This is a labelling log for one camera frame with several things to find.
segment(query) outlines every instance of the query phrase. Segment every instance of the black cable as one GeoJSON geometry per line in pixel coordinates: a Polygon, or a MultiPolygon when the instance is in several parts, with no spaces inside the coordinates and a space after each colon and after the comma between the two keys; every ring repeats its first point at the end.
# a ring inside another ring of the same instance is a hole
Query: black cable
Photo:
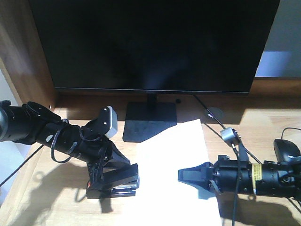
{"type": "Polygon", "coordinates": [[[300,130],[300,131],[301,131],[301,129],[300,129],[300,128],[295,128],[295,127],[286,127],[286,128],[284,128],[284,130],[283,130],[283,131],[282,131],[282,133],[281,133],[281,139],[283,138],[284,131],[286,131],[287,129],[297,129],[297,130],[300,130]]]}
{"type": "Polygon", "coordinates": [[[193,95],[198,101],[199,103],[206,109],[206,111],[208,111],[208,113],[218,122],[218,124],[220,124],[220,126],[225,129],[226,127],[216,118],[216,116],[214,114],[212,114],[212,112],[206,107],[206,105],[196,96],[193,95]]]}
{"type": "Polygon", "coordinates": [[[234,144],[232,144],[233,151],[237,158],[237,178],[236,178],[236,185],[235,185],[235,192],[234,192],[234,201],[233,201],[233,212],[232,212],[232,226],[235,225],[235,218],[236,218],[236,209],[237,209],[237,200],[238,200],[238,189],[239,189],[239,181],[240,181],[240,158],[239,153],[234,144]]]}
{"type": "Polygon", "coordinates": [[[66,163],[68,162],[72,157],[68,157],[67,159],[63,160],[63,161],[58,161],[56,160],[55,158],[55,145],[56,145],[56,142],[57,142],[57,139],[58,139],[58,136],[60,135],[60,133],[62,132],[62,130],[67,126],[67,123],[60,129],[56,132],[55,134],[55,137],[53,138],[52,140],[52,143],[51,143],[51,147],[50,147],[50,155],[51,155],[51,158],[53,161],[57,162],[57,163],[60,163],[60,164],[63,164],[63,163],[66,163]]]}
{"type": "Polygon", "coordinates": [[[94,142],[94,141],[97,141],[97,140],[100,139],[100,137],[97,137],[97,138],[92,139],[92,140],[89,140],[89,139],[84,138],[84,135],[83,135],[83,132],[82,132],[81,127],[80,127],[80,126],[77,126],[77,127],[78,127],[78,129],[79,129],[79,136],[80,136],[80,138],[81,138],[83,141],[94,142]]]}
{"type": "Polygon", "coordinates": [[[44,145],[41,145],[37,150],[35,150],[14,172],[12,172],[12,174],[2,181],[0,187],[2,187],[15,173],[17,173],[43,146],[44,145]]]}

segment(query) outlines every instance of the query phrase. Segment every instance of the white wall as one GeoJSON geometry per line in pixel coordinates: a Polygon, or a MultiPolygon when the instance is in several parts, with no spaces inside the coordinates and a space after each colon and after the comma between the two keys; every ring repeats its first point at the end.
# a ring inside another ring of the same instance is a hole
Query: white wall
{"type": "MultiPolygon", "coordinates": [[[[12,105],[18,105],[0,69],[0,101],[2,100],[10,100],[12,105]]],[[[11,141],[0,142],[0,183],[24,161],[29,147],[29,145],[16,144],[11,141]]],[[[0,188],[0,205],[7,196],[15,177],[16,174],[0,188]]]]}
{"type": "Polygon", "coordinates": [[[301,0],[281,0],[256,77],[301,77],[301,0]]]}

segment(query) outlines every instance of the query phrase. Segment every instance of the black monitor screen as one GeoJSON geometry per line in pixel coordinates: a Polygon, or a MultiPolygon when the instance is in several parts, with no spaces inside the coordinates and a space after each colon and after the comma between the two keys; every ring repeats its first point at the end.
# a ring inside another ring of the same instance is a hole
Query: black monitor screen
{"type": "Polygon", "coordinates": [[[248,93],[279,0],[30,0],[57,89],[248,93]]]}

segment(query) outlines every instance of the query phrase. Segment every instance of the wooden wall panel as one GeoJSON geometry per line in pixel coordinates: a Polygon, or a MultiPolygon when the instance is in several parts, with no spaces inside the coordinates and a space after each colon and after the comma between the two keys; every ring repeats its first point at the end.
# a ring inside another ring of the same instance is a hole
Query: wooden wall panel
{"type": "Polygon", "coordinates": [[[16,99],[55,106],[57,94],[27,0],[0,1],[0,59],[16,99]]]}

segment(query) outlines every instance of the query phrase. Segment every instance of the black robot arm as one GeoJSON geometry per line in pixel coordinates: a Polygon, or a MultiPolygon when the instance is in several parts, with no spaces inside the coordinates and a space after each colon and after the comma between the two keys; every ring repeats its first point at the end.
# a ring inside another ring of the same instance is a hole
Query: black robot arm
{"type": "MultiPolygon", "coordinates": [[[[240,145],[240,156],[246,156],[246,149],[241,140],[236,139],[237,132],[227,130],[231,140],[229,146],[233,143],[240,145]]],[[[274,148],[277,162],[264,161],[263,164],[252,164],[247,157],[241,158],[239,175],[238,161],[220,155],[215,164],[205,162],[193,168],[179,170],[178,180],[211,192],[234,193],[239,176],[238,193],[240,194],[293,197],[301,201],[301,153],[298,147],[290,141],[276,139],[274,148]]]]}
{"type": "Polygon", "coordinates": [[[0,102],[0,141],[38,142],[51,148],[51,157],[58,163],[71,157],[85,161],[89,199],[134,196],[139,187],[137,164],[131,165],[109,140],[116,132],[117,115],[111,107],[103,108],[97,119],[80,127],[35,102],[21,107],[0,102]],[[70,157],[57,161],[54,149],[70,157]]]}

